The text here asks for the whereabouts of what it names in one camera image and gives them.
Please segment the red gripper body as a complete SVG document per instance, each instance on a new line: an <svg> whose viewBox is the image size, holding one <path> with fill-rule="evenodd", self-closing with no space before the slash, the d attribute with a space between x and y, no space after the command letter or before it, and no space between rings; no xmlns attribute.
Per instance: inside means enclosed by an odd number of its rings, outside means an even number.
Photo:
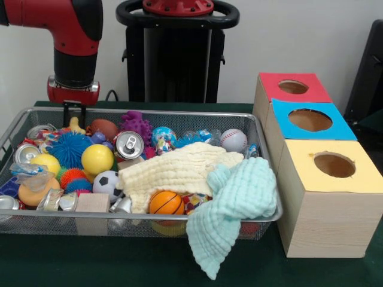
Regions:
<svg viewBox="0 0 383 287"><path fill-rule="evenodd" d="M99 98L100 84L98 81L83 88L69 88L59 84L54 75L47 80L47 94L51 102L63 104L65 102L94 105Z"/></svg>

